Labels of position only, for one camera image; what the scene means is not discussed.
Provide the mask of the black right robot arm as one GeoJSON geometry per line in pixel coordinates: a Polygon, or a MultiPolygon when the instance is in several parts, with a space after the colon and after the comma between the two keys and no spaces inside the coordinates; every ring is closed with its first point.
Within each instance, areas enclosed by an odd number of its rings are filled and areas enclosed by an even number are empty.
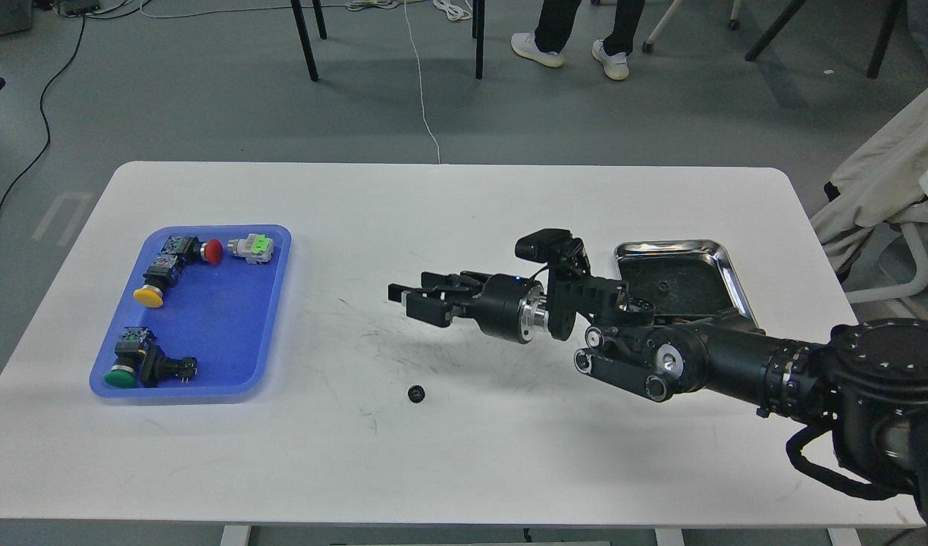
{"type": "Polygon", "coordinates": [[[526,344],[538,328],[558,340],[589,322],[580,373],[664,402],[706,388],[753,404],[760,417],[800,422],[791,466],[862,500],[914,498],[928,526],[928,321],[836,325],[827,342],[770,337],[735,310],[659,325],[654,305],[586,266],[546,265],[535,278],[425,272],[419,287],[389,284],[411,319],[446,328],[473,319],[487,335],[526,344]]]}

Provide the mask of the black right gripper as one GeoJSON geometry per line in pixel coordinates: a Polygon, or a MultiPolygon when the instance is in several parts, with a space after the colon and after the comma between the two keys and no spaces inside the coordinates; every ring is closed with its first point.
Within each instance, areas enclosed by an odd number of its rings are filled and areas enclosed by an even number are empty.
{"type": "Polygon", "coordinates": [[[519,344],[547,331],[550,312],[543,286],[532,278],[461,271],[442,275],[420,273],[421,287],[388,284],[388,299],[406,315],[446,328],[456,317],[472,318],[481,332],[519,344]]]}

